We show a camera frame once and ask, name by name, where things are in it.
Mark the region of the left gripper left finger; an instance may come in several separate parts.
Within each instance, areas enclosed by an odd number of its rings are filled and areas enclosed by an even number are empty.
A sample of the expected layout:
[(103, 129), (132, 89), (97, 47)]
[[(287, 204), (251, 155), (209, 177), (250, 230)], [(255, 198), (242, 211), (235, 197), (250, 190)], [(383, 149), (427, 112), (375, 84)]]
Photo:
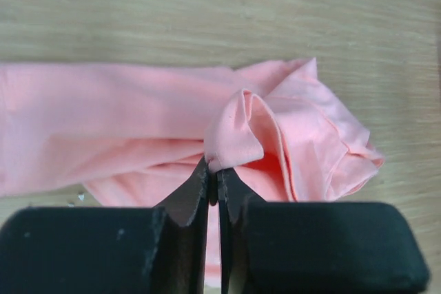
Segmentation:
[(2, 293), (202, 293), (209, 176), (150, 208), (27, 207), (1, 227)]

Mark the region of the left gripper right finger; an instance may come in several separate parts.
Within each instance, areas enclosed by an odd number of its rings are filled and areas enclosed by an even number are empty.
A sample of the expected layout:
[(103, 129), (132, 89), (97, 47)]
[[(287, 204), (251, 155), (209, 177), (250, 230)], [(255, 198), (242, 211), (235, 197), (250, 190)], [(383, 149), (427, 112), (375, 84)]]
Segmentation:
[(382, 202), (268, 202), (233, 169), (211, 176), (223, 293), (422, 293), (430, 270)]

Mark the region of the salmon pink t shirt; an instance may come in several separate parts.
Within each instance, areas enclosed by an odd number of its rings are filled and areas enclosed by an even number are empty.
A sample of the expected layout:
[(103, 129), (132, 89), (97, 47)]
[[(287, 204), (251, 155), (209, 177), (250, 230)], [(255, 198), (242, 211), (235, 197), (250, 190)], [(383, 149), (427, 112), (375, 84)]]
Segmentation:
[(1, 64), (1, 195), (81, 183), (151, 207), (200, 159), (269, 201), (334, 201), (384, 162), (314, 59), (230, 67)]

